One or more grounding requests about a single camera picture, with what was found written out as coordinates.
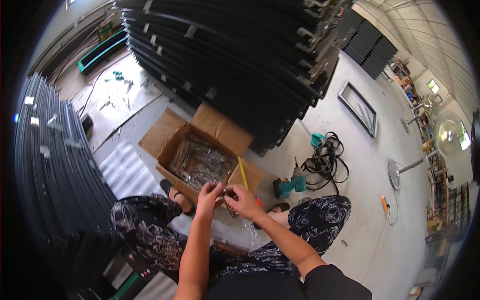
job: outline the floral skirt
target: floral skirt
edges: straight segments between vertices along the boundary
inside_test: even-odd
[[[350,210],[350,200],[344,196],[312,199],[290,210],[290,231],[307,241],[321,256],[343,228]],[[113,205],[110,216],[113,226],[127,245],[151,263],[153,269],[178,282],[180,259],[188,237],[167,225],[181,213],[182,209],[176,202],[152,194],[119,200]],[[211,284],[223,276],[266,271],[300,275],[295,265],[272,241],[243,256],[231,256],[215,246],[210,247]]]

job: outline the cordless drill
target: cordless drill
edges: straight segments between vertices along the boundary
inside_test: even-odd
[[[285,199],[290,197],[290,192],[295,189],[296,192],[303,192],[307,189],[305,182],[305,173],[299,167],[297,158],[295,157],[295,169],[290,181],[286,178],[279,178],[273,182],[273,191],[277,199]]]

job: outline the orange marker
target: orange marker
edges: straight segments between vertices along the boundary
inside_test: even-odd
[[[257,204],[258,204],[259,207],[262,207],[264,205],[263,202],[260,201],[260,199],[258,197],[256,198],[256,200],[257,200]]]
[[[382,196],[382,204],[384,205],[384,211],[387,212],[387,200],[385,199],[385,196]]]

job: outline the black sandal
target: black sandal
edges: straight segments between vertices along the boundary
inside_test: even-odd
[[[160,187],[163,189],[163,191],[165,193],[167,193],[167,197],[168,197],[168,195],[170,194],[170,189],[172,187],[172,184],[168,180],[162,179],[160,181]],[[173,199],[175,199],[175,197],[177,197],[177,195],[179,195],[179,194],[182,194],[182,193],[180,191],[176,192],[175,195],[173,195]],[[195,208],[195,206],[193,205],[192,202],[190,202],[190,201],[188,201],[188,202],[190,203],[192,208],[190,209],[189,212],[187,212],[187,213],[184,212],[184,214],[186,214],[187,216],[193,216],[197,210],[196,210],[196,208]]]
[[[274,207],[272,207],[269,211],[267,211],[267,213],[273,211],[273,209],[275,207],[280,207],[280,212],[284,212],[286,210],[289,210],[290,209],[290,205],[286,202],[283,202],[283,203],[279,203],[277,205],[275,205]],[[257,224],[253,224],[253,227],[255,227],[255,229],[261,229],[260,226],[258,226]]]

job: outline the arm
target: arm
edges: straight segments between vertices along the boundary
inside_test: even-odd
[[[225,201],[241,216],[260,226],[277,247],[297,266],[303,278],[314,268],[325,265],[315,249],[301,237],[273,220],[257,204],[255,197],[241,185],[233,185],[238,201],[225,197]]]
[[[204,185],[198,195],[197,212],[193,218],[187,245],[180,260],[180,275],[175,300],[202,299],[208,285],[210,233],[215,199],[223,190],[222,184]]]

